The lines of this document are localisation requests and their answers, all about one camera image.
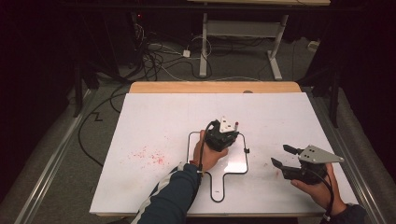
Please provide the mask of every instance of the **hand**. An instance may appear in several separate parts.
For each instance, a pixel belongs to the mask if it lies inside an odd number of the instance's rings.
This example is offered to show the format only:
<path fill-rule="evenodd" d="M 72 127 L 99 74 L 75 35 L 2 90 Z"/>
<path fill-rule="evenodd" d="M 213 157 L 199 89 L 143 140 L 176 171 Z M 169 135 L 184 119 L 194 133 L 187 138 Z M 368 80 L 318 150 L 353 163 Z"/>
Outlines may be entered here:
<path fill-rule="evenodd" d="M 326 176 L 325 180 L 330 184 L 330 177 L 332 181 L 332 191 L 334 193 L 334 202 L 332 204 L 332 212 L 330 213 L 330 215 L 335 216 L 347 209 L 347 206 L 341 199 L 340 190 L 338 189 L 338 184 L 337 180 L 335 179 L 332 164 L 327 163 L 326 168 L 329 176 Z M 297 189 L 300 189 L 303 192 L 309 194 L 314 202 L 320 205 L 322 208 L 327 209 L 330 203 L 330 192 L 326 185 L 324 185 L 323 183 L 319 183 L 316 185 L 307 185 L 304 182 L 296 179 L 291 180 L 290 183 Z"/>
<path fill-rule="evenodd" d="M 218 160 L 225 157 L 228 154 L 228 148 L 224 148 L 221 152 L 217 152 L 211 149 L 207 143 L 204 142 L 205 131 L 201 130 L 199 142 L 197 142 L 194 149 L 194 161 L 199 163 L 200 155 L 201 155 L 201 145 L 204 144 L 204 153 L 202 157 L 202 165 L 203 171 L 210 170 L 213 166 L 218 163 Z"/>

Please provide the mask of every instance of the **sleeve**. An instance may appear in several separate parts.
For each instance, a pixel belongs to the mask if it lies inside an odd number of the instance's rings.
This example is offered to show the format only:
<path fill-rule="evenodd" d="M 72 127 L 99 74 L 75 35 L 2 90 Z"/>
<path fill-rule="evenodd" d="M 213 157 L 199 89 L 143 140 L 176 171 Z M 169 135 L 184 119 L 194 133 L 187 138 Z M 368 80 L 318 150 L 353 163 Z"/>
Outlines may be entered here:
<path fill-rule="evenodd" d="M 363 224 L 366 210 L 358 204 L 349 203 L 346 205 L 346 210 L 332 217 L 332 224 Z"/>
<path fill-rule="evenodd" d="M 157 184 L 132 224 L 185 223 L 199 178 L 195 165 L 181 163 Z"/>

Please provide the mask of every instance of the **person's arm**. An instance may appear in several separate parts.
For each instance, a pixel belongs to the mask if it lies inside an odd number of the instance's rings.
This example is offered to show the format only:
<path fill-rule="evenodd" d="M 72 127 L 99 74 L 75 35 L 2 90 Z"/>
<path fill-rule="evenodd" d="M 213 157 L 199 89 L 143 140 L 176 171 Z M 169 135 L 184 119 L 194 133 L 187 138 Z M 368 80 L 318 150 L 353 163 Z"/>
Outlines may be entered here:
<path fill-rule="evenodd" d="M 334 201 L 332 204 L 332 212 L 330 213 L 330 223 L 333 224 L 361 224 L 364 223 L 366 211 L 358 204 L 345 204 L 341 199 L 340 190 L 338 188 L 337 179 L 335 178 L 332 164 L 326 164 L 328 176 L 325 180 L 332 183 L 332 191 L 334 194 Z M 325 184 L 320 183 L 316 185 L 307 185 L 299 180 L 291 180 L 290 183 L 296 188 L 309 194 L 315 203 L 322 208 L 327 209 L 329 206 L 331 196 Z"/>
<path fill-rule="evenodd" d="M 204 134 L 205 131 L 201 131 L 200 140 L 194 149 L 192 164 L 181 163 L 157 184 L 140 206 L 133 224 L 185 223 L 187 211 L 199 188 L 201 174 L 198 173 L 198 165 Z M 227 154 L 228 148 L 217 152 L 204 144 L 203 171 L 210 170 L 220 158 Z"/>
<path fill-rule="evenodd" d="M 181 163 L 157 184 L 132 223 L 185 223 L 198 178 L 195 165 Z"/>

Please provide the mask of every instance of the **black outline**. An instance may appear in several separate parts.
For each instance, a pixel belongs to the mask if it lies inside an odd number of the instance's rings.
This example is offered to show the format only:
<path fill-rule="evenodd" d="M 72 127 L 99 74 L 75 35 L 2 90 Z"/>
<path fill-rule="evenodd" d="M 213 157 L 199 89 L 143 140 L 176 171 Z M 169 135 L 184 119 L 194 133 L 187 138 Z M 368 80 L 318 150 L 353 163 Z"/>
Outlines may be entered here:
<path fill-rule="evenodd" d="M 188 141 L 188 144 L 187 144 L 187 162 L 189 162 L 190 139 L 191 139 L 191 134 L 192 133 L 198 133 L 199 134 L 200 132 L 191 132 L 189 134 L 189 141 Z M 227 174 L 223 175 L 223 177 L 222 177 L 222 180 L 223 180 L 223 197 L 222 197 L 222 199 L 220 201 L 216 201 L 216 200 L 213 199 L 213 197 L 212 197 L 212 175 L 210 173 L 205 172 L 206 174 L 210 175 L 210 198 L 215 203 L 221 203 L 224 200 L 224 198 L 225 198 L 224 176 L 226 176 L 226 175 L 245 175 L 248 172 L 248 154 L 245 151 L 245 149 L 247 148 L 247 144 L 246 144 L 246 141 L 245 141 L 245 136 L 243 134 L 241 134 L 241 133 L 239 133 L 239 134 L 242 135 L 242 137 L 244 139 L 244 148 L 243 148 L 243 150 L 244 150 L 245 158 L 246 158 L 246 162 L 247 162 L 247 170 L 244 173 L 227 173 Z"/>

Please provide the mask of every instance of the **white table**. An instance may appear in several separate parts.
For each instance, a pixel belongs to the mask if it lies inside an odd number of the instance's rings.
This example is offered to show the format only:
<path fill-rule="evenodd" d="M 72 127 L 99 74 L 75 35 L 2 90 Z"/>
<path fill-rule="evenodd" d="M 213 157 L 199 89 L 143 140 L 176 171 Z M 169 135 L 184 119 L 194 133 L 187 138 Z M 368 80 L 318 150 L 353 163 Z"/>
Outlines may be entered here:
<path fill-rule="evenodd" d="M 307 96 L 301 92 L 129 94 L 90 212 L 134 215 L 156 183 L 186 161 L 189 133 L 220 116 L 240 123 L 238 130 L 250 148 L 248 171 L 224 177 L 221 203 L 210 198 L 206 175 L 189 216 L 305 217 L 323 213 L 271 163 L 274 157 L 284 165 L 299 165 L 296 156 L 283 150 L 284 144 L 314 145 L 332 152 Z M 356 203 L 341 166 L 336 163 L 334 171 L 343 199 Z"/>

